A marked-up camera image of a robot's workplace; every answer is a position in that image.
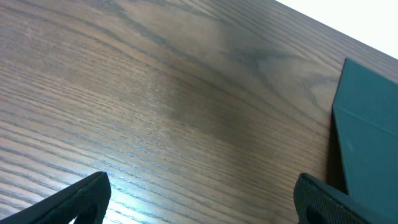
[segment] white wall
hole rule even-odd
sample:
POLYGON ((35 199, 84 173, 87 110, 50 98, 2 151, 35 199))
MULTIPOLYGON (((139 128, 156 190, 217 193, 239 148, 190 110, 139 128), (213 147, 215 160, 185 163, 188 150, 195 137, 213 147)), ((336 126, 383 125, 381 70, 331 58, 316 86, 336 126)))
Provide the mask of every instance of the white wall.
POLYGON ((277 0, 398 59, 398 0, 277 0))

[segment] wooden table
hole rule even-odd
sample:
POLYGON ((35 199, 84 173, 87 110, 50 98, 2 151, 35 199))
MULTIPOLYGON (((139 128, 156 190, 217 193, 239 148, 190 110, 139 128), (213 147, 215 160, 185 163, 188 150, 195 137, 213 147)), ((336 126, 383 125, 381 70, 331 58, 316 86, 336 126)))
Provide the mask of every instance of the wooden table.
POLYGON ((266 0, 3 0, 0 53, 0 218, 103 170, 105 223, 297 223, 344 59, 398 80, 266 0))

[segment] wood grain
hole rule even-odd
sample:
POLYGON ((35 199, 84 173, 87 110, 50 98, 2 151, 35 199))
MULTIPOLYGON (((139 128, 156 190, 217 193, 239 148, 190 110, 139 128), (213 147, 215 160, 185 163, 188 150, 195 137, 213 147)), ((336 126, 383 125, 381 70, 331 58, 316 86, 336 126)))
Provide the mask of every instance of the wood grain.
POLYGON ((3 0, 0 52, 0 218, 103 170, 105 223, 297 223, 344 59, 398 80, 266 0, 3 0))

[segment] table surface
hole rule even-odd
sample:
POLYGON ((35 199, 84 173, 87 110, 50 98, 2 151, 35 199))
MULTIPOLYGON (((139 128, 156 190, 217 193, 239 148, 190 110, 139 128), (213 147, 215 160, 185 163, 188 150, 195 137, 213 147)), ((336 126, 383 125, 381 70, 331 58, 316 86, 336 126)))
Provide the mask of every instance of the table surface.
POLYGON ((0 218, 103 170, 105 223, 297 223, 344 59, 398 80, 266 0, 3 0, 0 52, 0 218))

